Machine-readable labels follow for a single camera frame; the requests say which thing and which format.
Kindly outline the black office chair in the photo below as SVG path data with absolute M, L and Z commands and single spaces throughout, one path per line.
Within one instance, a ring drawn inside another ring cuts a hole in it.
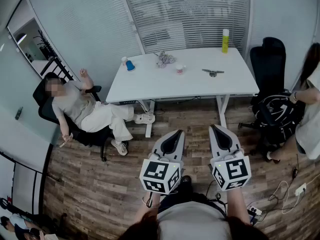
M 66 83 L 66 80 L 59 77 L 54 72 L 48 72 L 44 79 L 40 82 L 33 93 L 33 98 L 36 103 L 39 105 L 38 114 L 41 118 L 50 121 L 55 124 L 59 124 L 58 118 L 56 117 L 53 108 L 52 102 L 53 97 L 51 97 L 45 90 L 45 83 L 48 79 L 58 79 L 62 84 Z M 69 134 L 72 138 L 81 144 L 91 147 L 98 146 L 100 147 L 100 157 L 103 162 L 107 161 L 106 156 L 104 155 L 105 144 L 107 139 L 114 138 L 113 130 L 109 126 L 97 131 L 97 132 L 85 132 L 84 130 L 78 128 L 78 126 L 66 115 L 66 123 L 69 128 Z
M 250 102 L 251 109 L 254 104 L 265 97 L 284 91 L 290 92 L 284 87 L 286 49 L 281 40 L 275 37 L 265 37 L 261 46 L 253 47 L 250 50 L 250 61 L 255 81 L 259 88 L 259 93 Z M 247 127 L 259 130 L 261 137 L 256 148 L 250 151 L 250 154 L 253 156 L 257 153 L 264 153 L 279 148 L 283 144 L 269 144 L 262 130 L 258 128 L 256 118 L 252 123 L 239 123 L 238 126 L 239 128 Z

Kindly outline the person's right forearm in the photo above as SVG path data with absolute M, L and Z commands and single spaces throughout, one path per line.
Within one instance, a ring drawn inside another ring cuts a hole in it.
M 243 223 L 250 224 L 250 216 L 241 188 L 227 191 L 227 216 L 238 218 Z

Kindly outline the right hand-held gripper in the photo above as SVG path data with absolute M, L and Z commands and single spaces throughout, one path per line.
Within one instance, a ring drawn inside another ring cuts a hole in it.
M 245 186 L 252 177 L 250 160 L 236 134 L 218 124 L 209 126 L 212 176 L 222 191 Z

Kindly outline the white power strip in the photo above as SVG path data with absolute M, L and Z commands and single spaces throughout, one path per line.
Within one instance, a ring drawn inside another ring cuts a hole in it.
M 295 190 L 295 196 L 299 196 L 300 194 L 304 193 L 307 189 L 307 184 L 303 183 L 301 186 L 299 186 L 296 190 Z
M 247 211 L 251 219 L 260 219 L 262 216 L 262 211 L 252 205 L 247 207 Z

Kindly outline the person's legs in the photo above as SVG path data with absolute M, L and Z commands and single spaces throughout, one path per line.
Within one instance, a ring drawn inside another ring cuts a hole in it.
M 217 209 L 224 217 L 226 217 L 227 215 L 225 211 L 223 211 L 218 205 L 216 205 L 214 201 L 209 200 L 204 194 L 194 192 L 192 186 L 192 178 L 188 175 L 185 175 L 180 179 L 179 184 L 173 190 L 173 192 L 173 194 L 167 195 L 160 202 L 158 214 L 178 204 L 196 202 Z

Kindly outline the purple flower bouquet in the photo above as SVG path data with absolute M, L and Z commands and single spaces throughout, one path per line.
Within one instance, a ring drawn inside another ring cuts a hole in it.
M 175 63 L 177 60 L 173 55 L 166 53 L 164 50 L 159 53 L 157 58 L 156 65 L 161 69 L 165 68 L 168 64 Z

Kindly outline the blue paper cup stack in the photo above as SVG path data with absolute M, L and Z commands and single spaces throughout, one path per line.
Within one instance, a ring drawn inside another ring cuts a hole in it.
M 122 57 L 121 61 L 122 61 L 122 64 L 126 67 L 128 72 L 131 72 L 136 68 L 132 63 L 132 61 L 129 60 L 126 56 Z

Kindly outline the white table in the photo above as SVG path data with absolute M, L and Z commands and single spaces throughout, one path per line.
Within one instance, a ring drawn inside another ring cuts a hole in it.
M 259 92 L 236 48 L 229 48 L 227 53 L 223 53 L 220 47 L 212 47 L 170 50 L 168 54 L 174 56 L 176 62 L 165 68 L 157 66 L 158 57 L 154 53 L 130 57 L 135 69 L 127 71 L 123 64 L 120 65 L 106 102 L 139 101 L 146 111 L 153 112 L 155 101 L 160 99 L 215 97 L 220 124 L 224 127 L 229 98 Z M 177 74 L 177 64 L 186 65 L 183 74 Z M 224 73 L 211 77 L 202 69 Z

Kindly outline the yellow spray bottle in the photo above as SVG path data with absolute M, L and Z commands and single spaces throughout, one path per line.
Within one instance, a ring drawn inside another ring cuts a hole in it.
M 230 31 L 229 29 L 223 29 L 222 31 L 222 52 L 224 54 L 228 53 L 228 48 L 229 48 L 229 34 Z

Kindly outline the person's torso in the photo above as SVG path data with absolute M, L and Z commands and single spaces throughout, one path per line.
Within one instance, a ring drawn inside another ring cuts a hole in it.
M 160 240 L 232 240 L 223 214 L 203 203 L 176 204 L 159 213 L 157 220 Z

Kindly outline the black backpack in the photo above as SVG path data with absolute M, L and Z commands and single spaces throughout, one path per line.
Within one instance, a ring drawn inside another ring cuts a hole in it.
M 301 101 L 292 103 L 290 95 L 283 91 L 264 97 L 252 106 L 258 128 L 271 145 L 286 142 L 303 118 L 306 105 Z

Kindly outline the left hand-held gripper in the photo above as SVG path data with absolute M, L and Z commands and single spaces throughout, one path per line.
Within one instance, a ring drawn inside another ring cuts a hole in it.
M 181 129 L 171 131 L 155 142 L 153 153 L 143 160 L 139 175 L 146 191 L 170 194 L 182 176 L 184 149 L 185 132 Z

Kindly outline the person's left forearm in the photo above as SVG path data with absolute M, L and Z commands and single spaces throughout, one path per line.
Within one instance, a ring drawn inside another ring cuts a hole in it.
M 142 203 L 137 210 L 133 223 L 139 223 L 145 214 L 156 216 L 160 207 L 161 194 L 147 191 L 142 197 Z

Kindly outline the white window blinds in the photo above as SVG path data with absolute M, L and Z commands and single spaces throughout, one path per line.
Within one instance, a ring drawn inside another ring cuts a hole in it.
M 229 47 L 244 52 L 250 0 L 126 0 L 145 53 Z

